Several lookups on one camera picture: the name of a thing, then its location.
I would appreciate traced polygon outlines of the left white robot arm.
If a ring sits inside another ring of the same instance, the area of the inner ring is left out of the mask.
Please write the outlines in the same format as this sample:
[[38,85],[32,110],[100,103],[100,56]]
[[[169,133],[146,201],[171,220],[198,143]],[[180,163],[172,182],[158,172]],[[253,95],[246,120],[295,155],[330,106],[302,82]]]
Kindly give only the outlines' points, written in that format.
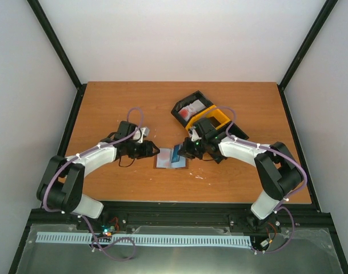
[[138,160],[158,155],[159,148],[146,140],[148,134],[147,127],[122,121],[116,132],[110,133],[94,147],[69,157],[53,156],[37,189],[37,199],[47,212],[89,217],[90,224],[96,229],[105,229],[110,216],[103,211],[102,202],[83,194],[84,179],[123,156]]

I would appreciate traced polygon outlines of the blue credit card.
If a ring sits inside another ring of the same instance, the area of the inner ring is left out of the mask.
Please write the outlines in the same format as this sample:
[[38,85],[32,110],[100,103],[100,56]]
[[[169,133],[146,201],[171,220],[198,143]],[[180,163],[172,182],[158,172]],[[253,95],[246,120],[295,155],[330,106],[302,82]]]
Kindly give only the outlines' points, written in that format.
[[171,156],[171,162],[172,163],[179,163],[184,162],[185,158],[183,156],[179,155],[179,150],[182,148],[181,144],[177,144],[173,148],[172,156]]

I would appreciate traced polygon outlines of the yellow bin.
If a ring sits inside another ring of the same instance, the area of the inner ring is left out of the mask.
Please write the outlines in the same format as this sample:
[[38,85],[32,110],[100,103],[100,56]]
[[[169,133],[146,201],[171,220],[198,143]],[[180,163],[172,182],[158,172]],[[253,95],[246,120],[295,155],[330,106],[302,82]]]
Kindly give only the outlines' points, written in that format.
[[187,125],[185,125],[185,129],[188,131],[192,128],[194,123],[199,121],[201,118],[209,118],[211,124],[216,130],[219,130],[228,124],[228,122],[231,122],[231,119],[223,111],[221,111],[216,105],[212,105],[192,115],[188,120]]

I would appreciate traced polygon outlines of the brown leather card holder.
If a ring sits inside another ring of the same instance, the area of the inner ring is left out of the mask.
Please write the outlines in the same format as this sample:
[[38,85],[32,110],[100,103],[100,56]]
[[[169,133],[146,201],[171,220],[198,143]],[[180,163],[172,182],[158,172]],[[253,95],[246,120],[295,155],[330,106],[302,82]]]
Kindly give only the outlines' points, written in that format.
[[161,148],[155,156],[154,168],[159,169],[186,169],[187,159],[178,154],[177,148]]

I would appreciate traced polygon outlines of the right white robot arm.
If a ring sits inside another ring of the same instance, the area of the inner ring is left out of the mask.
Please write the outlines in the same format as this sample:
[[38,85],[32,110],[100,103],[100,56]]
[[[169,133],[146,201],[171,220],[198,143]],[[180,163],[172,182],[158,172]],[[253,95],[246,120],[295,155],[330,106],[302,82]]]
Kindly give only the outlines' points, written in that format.
[[257,219],[265,220],[278,211],[293,192],[307,184],[307,175],[285,144],[247,141],[233,135],[230,132],[233,127],[232,122],[221,126],[216,118],[200,118],[189,128],[189,137],[178,155],[202,160],[208,154],[216,163],[233,158],[254,166],[262,192],[252,204],[251,212]]

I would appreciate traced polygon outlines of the black bin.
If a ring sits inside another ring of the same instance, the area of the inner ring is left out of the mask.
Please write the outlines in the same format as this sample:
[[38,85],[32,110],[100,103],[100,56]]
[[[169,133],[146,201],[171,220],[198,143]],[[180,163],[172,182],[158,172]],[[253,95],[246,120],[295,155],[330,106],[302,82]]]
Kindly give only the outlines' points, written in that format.
[[[221,126],[218,130],[214,130],[213,133],[209,133],[207,139],[206,152],[211,156],[213,161],[219,164],[221,161],[226,160],[227,157],[223,156],[219,150],[220,142],[227,137],[226,130],[231,123],[227,122],[224,126]],[[230,135],[235,135],[238,138],[248,140],[249,136],[245,134],[236,124],[230,126],[228,130]]]
[[179,100],[171,110],[171,114],[183,127],[186,127],[192,117],[212,105],[212,101],[207,99],[200,91],[196,91]]

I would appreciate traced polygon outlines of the red white credit card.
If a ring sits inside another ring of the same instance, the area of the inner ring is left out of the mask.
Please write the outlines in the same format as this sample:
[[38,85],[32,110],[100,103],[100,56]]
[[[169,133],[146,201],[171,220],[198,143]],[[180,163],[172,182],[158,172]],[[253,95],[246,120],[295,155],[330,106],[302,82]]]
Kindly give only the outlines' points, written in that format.
[[161,148],[157,155],[157,168],[169,168],[171,166],[171,149]]

